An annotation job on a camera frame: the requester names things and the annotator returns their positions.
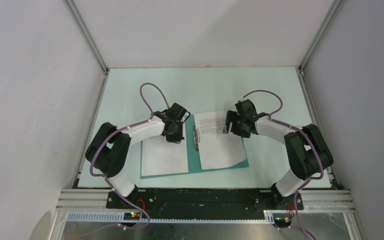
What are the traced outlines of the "white paper sheet stack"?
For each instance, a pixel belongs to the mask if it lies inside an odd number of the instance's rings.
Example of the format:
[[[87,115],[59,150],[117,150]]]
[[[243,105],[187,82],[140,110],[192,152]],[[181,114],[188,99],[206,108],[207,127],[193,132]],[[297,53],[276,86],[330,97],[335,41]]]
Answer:
[[[200,166],[204,171],[249,167],[243,140],[223,133],[227,111],[211,111],[194,115]]]

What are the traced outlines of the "metal folder clip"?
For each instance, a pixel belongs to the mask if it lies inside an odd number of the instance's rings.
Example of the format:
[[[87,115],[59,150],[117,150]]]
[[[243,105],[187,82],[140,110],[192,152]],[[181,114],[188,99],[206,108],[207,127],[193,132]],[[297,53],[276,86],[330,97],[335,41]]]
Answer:
[[[193,125],[193,143],[194,143],[194,148],[198,152],[199,151],[199,143],[200,143],[200,133],[199,129],[197,128],[197,125]]]

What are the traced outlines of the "printed white paper sheet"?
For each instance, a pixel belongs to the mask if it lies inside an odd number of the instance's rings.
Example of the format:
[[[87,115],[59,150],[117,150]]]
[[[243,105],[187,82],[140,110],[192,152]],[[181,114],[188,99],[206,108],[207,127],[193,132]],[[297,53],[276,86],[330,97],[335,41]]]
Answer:
[[[140,177],[157,178],[189,172],[187,143],[167,142],[165,137],[148,138],[141,143]]]

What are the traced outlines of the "teal plastic folder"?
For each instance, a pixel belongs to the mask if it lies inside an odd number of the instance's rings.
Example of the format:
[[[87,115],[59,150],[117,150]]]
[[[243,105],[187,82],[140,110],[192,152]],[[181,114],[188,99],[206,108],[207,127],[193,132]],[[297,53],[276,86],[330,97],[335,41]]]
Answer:
[[[204,172],[213,172],[213,171],[222,171],[229,169],[220,169],[220,170],[202,170],[200,163],[199,152],[195,150],[194,147],[194,138],[193,138],[193,125],[195,125],[194,114],[185,122],[183,127],[184,141],[187,145],[187,157],[188,157],[188,173],[176,174],[176,175],[186,175],[186,174],[198,174]],[[159,176],[159,177],[168,177],[175,175]]]

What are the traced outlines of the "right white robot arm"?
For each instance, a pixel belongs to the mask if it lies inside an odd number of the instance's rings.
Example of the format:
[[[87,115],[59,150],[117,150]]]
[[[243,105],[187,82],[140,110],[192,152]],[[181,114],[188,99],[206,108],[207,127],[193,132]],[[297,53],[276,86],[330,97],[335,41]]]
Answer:
[[[334,163],[333,155],[318,126],[311,123],[296,126],[274,119],[271,114],[257,113],[254,103],[245,99],[226,112],[223,134],[242,138],[251,135],[269,137],[285,146],[289,170],[270,188],[270,204],[284,209],[291,195],[310,181],[322,179],[324,171]]]

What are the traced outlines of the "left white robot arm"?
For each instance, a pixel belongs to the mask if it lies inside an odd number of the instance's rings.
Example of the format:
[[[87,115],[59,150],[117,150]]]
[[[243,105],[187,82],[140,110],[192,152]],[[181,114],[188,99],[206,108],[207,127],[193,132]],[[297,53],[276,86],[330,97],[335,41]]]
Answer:
[[[133,208],[138,202],[137,186],[125,170],[130,147],[158,136],[168,143],[181,143],[185,140],[184,124],[190,116],[186,108],[175,102],[167,109],[152,112],[149,118],[124,127],[103,123],[84,155],[90,163],[90,175],[103,178],[119,194],[118,201],[125,208]]]

